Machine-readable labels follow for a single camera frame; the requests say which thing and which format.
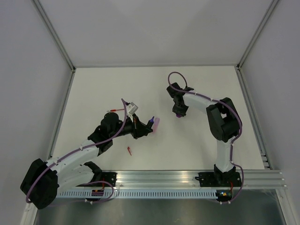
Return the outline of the black purple highlighter pen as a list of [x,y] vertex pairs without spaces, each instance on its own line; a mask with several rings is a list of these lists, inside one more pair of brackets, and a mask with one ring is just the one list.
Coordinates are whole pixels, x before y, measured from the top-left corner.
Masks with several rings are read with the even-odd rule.
[[152,126],[153,126],[153,124],[154,124],[154,116],[148,121],[148,123],[147,123],[147,127],[148,128],[150,128],[150,129],[152,129]]

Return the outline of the pink marker pen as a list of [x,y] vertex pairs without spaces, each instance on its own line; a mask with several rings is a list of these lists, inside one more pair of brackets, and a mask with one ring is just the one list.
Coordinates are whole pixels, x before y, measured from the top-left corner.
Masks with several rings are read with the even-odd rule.
[[159,123],[160,123],[160,118],[155,118],[154,119],[154,123],[153,123],[153,126],[152,126],[152,130],[153,130],[153,134],[155,134],[156,133],[156,131],[157,131],[157,129],[158,129],[158,125],[159,125]]

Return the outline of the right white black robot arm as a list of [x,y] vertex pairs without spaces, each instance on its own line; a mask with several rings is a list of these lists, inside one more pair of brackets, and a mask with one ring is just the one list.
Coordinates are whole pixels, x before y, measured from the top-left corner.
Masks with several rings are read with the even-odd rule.
[[213,172],[199,172],[195,177],[201,187],[241,187],[242,179],[233,163],[233,142],[240,135],[242,123],[232,100],[228,97],[211,100],[182,89],[176,82],[166,88],[174,101],[172,111],[177,117],[186,116],[189,107],[205,113],[209,128],[217,141],[217,159]]

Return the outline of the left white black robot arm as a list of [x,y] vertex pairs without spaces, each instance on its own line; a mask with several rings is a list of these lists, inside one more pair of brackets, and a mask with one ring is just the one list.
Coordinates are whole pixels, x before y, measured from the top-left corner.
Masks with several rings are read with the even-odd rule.
[[113,145],[113,138],[132,135],[138,139],[152,133],[154,119],[142,123],[136,114],[126,116],[124,121],[118,114],[108,112],[100,125],[88,136],[82,146],[68,154],[43,161],[33,161],[21,183],[26,203],[38,209],[49,206],[56,196],[78,185],[98,186],[102,181],[102,170],[92,159],[105,153]]

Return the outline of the red ballpoint pen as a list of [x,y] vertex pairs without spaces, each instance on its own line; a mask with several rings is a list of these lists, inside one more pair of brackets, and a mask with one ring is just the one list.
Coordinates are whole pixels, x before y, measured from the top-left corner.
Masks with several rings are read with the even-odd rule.
[[118,111],[124,111],[125,109],[122,108],[122,109],[111,109],[111,110],[108,110],[107,112],[118,112]]

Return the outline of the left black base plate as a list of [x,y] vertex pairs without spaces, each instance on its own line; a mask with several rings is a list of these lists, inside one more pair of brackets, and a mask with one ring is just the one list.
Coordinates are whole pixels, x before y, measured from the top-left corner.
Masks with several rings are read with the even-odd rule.
[[106,181],[110,183],[113,187],[115,187],[117,181],[117,173],[116,172],[102,172],[101,174],[97,174],[93,177],[91,182],[96,182],[92,184],[94,187],[109,187],[106,183],[101,183],[99,181]]

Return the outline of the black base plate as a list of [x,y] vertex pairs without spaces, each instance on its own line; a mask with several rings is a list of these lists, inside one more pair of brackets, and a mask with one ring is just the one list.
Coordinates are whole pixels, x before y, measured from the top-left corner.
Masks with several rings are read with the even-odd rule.
[[217,175],[214,172],[199,172],[197,180],[201,187],[241,187],[242,179],[239,172],[229,175]]
[[101,174],[97,174],[93,177],[91,182],[96,182],[92,184],[94,187],[109,187],[106,183],[101,183],[99,181],[106,181],[110,183],[113,187],[115,187],[117,181],[117,173],[116,172],[102,172]]

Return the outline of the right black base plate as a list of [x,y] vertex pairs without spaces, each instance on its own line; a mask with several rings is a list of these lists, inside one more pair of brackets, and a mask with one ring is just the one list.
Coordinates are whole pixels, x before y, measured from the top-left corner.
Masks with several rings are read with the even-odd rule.
[[239,172],[229,175],[217,175],[214,172],[199,172],[197,180],[201,187],[241,187],[242,179]]

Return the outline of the aluminium front rail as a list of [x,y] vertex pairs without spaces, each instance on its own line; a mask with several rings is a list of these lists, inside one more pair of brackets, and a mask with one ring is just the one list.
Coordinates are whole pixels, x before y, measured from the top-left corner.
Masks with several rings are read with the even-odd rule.
[[[199,189],[197,170],[115,171],[116,188],[123,189]],[[279,170],[245,170],[244,189],[287,189]]]

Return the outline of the left aluminium frame post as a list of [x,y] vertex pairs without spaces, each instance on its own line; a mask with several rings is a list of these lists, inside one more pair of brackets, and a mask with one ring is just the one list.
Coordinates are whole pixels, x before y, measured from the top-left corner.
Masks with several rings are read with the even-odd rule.
[[56,29],[54,28],[47,12],[45,11],[41,1],[39,0],[31,0],[31,3],[33,4],[34,8],[36,9],[36,11],[38,12],[41,20],[43,21],[45,27],[47,28],[47,30],[50,33],[50,36],[52,37],[52,39],[54,40],[59,52],[61,53],[63,59],[65,60],[65,62],[67,63],[68,67],[70,68],[71,72],[74,73],[76,68],[70,58],[70,56],[68,55]]

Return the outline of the aluminium frame post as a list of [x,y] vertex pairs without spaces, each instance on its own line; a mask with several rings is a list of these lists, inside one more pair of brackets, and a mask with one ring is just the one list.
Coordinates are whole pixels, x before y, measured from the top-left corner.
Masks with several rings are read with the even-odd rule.
[[272,0],[268,6],[268,8],[266,9],[262,19],[260,20],[260,23],[258,24],[253,36],[251,37],[244,53],[242,54],[241,59],[239,60],[239,62],[236,65],[236,69],[238,71],[241,70],[242,66],[245,64],[250,52],[252,51],[255,43],[257,42],[258,38],[260,37],[263,29],[265,28],[267,22],[269,21],[270,17],[272,16],[272,14],[274,13],[276,7],[278,6],[280,0]]
[[41,20],[43,21],[45,27],[47,28],[47,30],[50,33],[50,36],[52,37],[52,39],[54,40],[59,52],[61,53],[63,59],[65,60],[65,62],[67,63],[68,67],[70,68],[71,72],[74,73],[76,68],[70,58],[70,56],[68,55],[56,29],[54,28],[47,12],[45,11],[41,1],[39,0],[31,0],[31,3],[33,4],[34,8],[36,9],[36,11],[38,12]]

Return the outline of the right aluminium frame post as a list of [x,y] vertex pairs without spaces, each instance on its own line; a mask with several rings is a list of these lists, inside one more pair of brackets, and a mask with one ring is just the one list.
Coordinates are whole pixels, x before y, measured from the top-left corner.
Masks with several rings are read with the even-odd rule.
[[268,8],[266,9],[262,19],[260,20],[260,23],[258,24],[253,36],[251,37],[244,53],[242,54],[241,59],[239,60],[239,62],[236,65],[236,69],[238,71],[241,70],[242,66],[245,64],[250,52],[252,51],[255,43],[257,42],[258,38],[260,37],[263,29],[265,28],[267,22],[269,21],[270,17],[272,16],[272,14],[274,13],[276,7],[278,6],[280,0],[272,0],[268,6]]

